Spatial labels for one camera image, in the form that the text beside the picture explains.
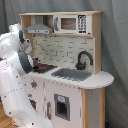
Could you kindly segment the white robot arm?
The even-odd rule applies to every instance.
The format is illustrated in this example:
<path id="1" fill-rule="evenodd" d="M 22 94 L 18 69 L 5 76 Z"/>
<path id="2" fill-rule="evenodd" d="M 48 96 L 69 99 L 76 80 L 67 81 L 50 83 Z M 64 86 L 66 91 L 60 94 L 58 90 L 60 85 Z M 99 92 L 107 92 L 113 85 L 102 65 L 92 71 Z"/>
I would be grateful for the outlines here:
<path id="1" fill-rule="evenodd" d="M 9 26 L 0 35 L 0 98 L 7 116 L 18 119 L 18 128 L 54 128 L 51 121 L 32 107 L 21 76 L 33 69 L 30 40 L 24 37 L 20 24 Z"/>

